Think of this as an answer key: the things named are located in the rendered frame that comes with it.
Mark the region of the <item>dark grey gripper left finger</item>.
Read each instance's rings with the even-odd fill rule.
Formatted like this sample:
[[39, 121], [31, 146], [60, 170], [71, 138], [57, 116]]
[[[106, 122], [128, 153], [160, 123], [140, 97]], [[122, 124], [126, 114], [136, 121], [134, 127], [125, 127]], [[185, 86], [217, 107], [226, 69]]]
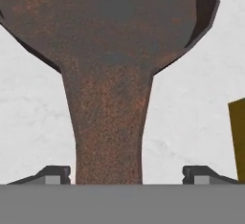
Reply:
[[46, 166], [37, 174], [11, 182], [11, 185], [70, 185], [69, 166]]

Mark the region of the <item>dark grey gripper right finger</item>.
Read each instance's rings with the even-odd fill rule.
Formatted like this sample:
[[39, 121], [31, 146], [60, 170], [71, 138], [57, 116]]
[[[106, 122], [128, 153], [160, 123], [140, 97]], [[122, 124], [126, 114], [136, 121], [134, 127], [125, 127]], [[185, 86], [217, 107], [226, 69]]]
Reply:
[[208, 166], [183, 166], [184, 185], [238, 184], [237, 180], [220, 175]]

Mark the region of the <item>rusty brown frying pan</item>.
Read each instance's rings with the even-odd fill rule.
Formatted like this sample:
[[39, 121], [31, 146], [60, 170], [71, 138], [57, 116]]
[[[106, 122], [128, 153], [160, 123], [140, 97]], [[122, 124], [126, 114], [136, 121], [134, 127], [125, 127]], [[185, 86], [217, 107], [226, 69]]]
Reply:
[[211, 28], [219, 0], [0, 0], [2, 25], [60, 72], [79, 185], [139, 185], [155, 74]]

